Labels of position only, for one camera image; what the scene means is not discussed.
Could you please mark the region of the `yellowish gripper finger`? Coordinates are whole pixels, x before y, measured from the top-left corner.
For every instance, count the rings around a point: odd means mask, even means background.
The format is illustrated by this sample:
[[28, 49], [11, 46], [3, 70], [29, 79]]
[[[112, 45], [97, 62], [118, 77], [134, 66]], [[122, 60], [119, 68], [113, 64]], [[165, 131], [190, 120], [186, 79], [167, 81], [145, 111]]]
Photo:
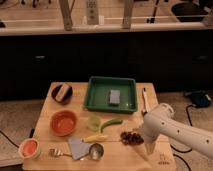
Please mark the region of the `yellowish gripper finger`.
[[146, 143], [145, 144], [146, 153], [148, 155], [151, 155], [155, 150], [155, 146], [156, 146], [156, 143]]

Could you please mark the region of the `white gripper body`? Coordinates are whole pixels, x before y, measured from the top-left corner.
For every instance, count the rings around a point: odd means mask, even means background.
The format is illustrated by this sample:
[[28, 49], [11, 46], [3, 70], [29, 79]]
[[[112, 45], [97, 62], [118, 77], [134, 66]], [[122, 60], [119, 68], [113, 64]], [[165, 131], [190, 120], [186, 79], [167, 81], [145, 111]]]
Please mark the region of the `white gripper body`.
[[146, 114], [143, 123], [136, 128], [145, 143], [154, 143], [162, 133], [163, 120], [161, 117]]

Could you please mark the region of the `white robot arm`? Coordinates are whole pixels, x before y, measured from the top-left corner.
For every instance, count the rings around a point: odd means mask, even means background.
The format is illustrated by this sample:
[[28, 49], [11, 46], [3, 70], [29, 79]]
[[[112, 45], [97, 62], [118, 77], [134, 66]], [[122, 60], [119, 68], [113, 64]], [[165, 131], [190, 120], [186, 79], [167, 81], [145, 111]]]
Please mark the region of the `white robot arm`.
[[163, 134], [213, 159], [213, 132], [177, 122], [173, 116], [173, 108], [160, 103], [144, 114], [137, 132], [145, 143], [154, 143]]

